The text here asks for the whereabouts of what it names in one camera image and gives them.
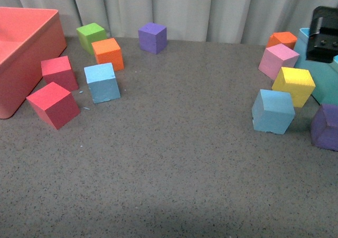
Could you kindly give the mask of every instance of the light blue cube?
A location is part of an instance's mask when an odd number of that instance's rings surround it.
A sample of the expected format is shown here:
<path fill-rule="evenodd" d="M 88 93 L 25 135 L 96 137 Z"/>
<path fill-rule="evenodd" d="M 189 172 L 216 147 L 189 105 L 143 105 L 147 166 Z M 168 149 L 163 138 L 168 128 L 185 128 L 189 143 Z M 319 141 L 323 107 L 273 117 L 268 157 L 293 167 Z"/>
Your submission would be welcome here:
<path fill-rule="evenodd" d="M 332 63 L 324 63 L 306 60 L 309 28 L 299 29 L 298 39 L 294 51 L 299 53 L 295 68 L 310 71 L 316 88 L 312 96 L 319 104 L 338 105 L 338 57 L 334 57 Z"/>
<path fill-rule="evenodd" d="M 84 74 L 95 104 L 121 97 L 111 62 L 85 67 Z"/>
<path fill-rule="evenodd" d="M 295 117 L 291 94 L 260 90 L 252 106 L 252 117 L 256 131 L 284 134 Z"/>

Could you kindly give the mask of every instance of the pink cube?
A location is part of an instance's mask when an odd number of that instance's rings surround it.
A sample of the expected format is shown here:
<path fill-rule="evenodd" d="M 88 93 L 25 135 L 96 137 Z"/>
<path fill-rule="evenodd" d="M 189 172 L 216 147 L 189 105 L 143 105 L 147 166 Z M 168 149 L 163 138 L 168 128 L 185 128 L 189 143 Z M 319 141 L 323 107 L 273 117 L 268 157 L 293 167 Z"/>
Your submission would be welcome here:
<path fill-rule="evenodd" d="M 283 44 L 266 48 L 258 69 L 275 80 L 281 67 L 293 67 L 299 54 Z"/>
<path fill-rule="evenodd" d="M 68 56 L 41 61 L 41 69 L 47 84 L 55 82 L 68 91 L 79 89 Z"/>
<path fill-rule="evenodd" d="M 57 130 L 80 114 L 72 93 L 54 82 L 31 94 L 27 100 L 38 116 Z"/>

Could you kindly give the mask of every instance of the yellow cube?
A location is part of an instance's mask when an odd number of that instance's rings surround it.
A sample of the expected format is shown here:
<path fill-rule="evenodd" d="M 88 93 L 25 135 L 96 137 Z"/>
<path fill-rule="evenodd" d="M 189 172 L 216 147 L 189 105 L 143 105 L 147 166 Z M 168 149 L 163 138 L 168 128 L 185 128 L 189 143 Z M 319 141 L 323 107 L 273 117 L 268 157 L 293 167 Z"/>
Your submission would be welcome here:
<path fill-rule="evenodd" d="M 303 107 L 316 85 L 308 70 L 282 67 L 273 84 L 274 91 L 291 94 L 295 107 Z"/>

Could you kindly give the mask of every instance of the purple cube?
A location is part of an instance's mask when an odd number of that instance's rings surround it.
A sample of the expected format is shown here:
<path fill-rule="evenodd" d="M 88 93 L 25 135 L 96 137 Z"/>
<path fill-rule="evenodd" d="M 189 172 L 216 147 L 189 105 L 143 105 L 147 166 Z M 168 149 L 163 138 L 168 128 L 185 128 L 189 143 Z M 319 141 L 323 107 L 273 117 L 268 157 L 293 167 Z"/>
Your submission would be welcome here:
<path fill-rule="evenodd" d="M 338 151 L 338 106 L 322 104 L 311 123 L 312 144 Z"/>
<path fill-rule="evenodd" d="M 138 39 L 142 50 L 158 54 L 167 46 L 167 27 L 148 23 L 138 30 Z"/>

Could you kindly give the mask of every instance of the orange cube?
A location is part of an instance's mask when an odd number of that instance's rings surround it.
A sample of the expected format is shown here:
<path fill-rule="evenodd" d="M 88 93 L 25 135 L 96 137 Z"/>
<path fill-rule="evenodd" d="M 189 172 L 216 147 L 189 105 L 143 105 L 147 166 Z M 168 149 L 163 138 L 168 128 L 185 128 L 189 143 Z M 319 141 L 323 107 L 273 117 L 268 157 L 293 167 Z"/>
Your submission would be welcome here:
<path fill-rule="evenodd" d="M 278 45 L 278 44 L 284 44 L 285 46 L 287 46 L 291 49 L 294 49 L 296 41 L 297 41 L 297 37 L 294 36 L 290 32 L 273 33 L 270 36 L 270 39 L 269 39 L 266 47 L 269 48 L 271 46 L 275 46 L 275 45 Z"/>
<path fill-rule="evenodd" d="M 114 71 L 123 70 L 122 51 L 115 38 L 96 41 L 92 43 L 96 62 L 100 65 L 102 63 L 112 63 Z"/>

